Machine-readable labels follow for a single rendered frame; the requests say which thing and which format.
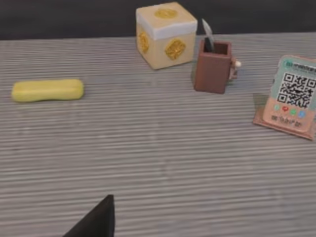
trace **yellow cylinder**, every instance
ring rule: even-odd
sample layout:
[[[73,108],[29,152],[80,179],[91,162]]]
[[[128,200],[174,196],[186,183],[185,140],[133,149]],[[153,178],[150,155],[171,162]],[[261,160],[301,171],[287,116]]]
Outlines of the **yellow cylinder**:
[[[33,80],[16,82],[11,96],[16,102],[76,100],[83,96],[83,91],[79,79]]]

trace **cream tissue box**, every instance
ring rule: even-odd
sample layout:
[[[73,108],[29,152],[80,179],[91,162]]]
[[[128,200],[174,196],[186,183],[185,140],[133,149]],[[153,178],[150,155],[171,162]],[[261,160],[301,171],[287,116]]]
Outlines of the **cream tissue box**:
[[[192,61],[197,28],[177,2],[136,9],[137,49],[153,69]]]

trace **brown pen holder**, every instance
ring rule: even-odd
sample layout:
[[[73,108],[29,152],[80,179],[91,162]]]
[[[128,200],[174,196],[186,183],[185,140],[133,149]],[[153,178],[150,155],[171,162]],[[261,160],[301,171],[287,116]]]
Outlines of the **brown pen holder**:
[[[231,75],[232,45],[230,42],[214,42],[214,52],[207,52],[205,41],[199,46],[194,89],[224,94]]]

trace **pencil sharpener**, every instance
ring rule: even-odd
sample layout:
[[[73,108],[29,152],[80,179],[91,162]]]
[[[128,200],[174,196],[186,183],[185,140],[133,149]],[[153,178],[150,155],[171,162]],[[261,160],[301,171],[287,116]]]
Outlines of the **pencil sharpener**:
[[[207,51],[205,40],[199,45],[193,85],[196,91],[224,94],[229,80],[237,78],[239,61],[232,56],[230,42],[214,42],[213,52]]]
[[[197,19],[177,2],[136,9],[137,49],[152,69],[193,60]]]

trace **gold decoration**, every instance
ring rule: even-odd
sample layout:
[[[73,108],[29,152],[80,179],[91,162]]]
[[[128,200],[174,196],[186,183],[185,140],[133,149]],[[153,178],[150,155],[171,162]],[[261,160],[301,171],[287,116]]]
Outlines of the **gold decoration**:
[[[176,17],[177,15],[178,15],[178,12],[170,8],[159,8],[155,12],[155,16],[162,19],[172,19]]]
[[[146,32],[141,32],[138,36],[140,47],[142,48],[143,53],[147,53],[149,49],[148,36]]]
[[[179,39],[173,39],[164,52],[171,60],[176,60],[186,49],[186,45]]]

